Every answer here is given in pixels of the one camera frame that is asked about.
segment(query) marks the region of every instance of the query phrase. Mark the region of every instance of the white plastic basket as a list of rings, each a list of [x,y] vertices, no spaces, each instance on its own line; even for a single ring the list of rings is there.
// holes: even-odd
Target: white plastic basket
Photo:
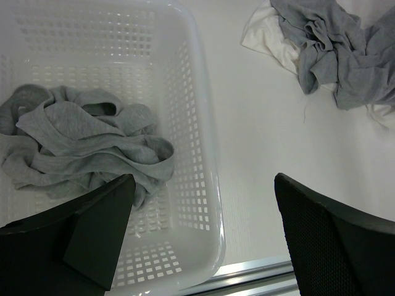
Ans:
[[[110,294],[167,295],[210,278],[225,243],[207,72],[188,11],[169,0],[4,0],[0,40],[1,102],[24,83],[104,88],[149,106],[175,146],[174,177],[130,218]],[[0,226],[62,202],[17,192],[0,172]]]

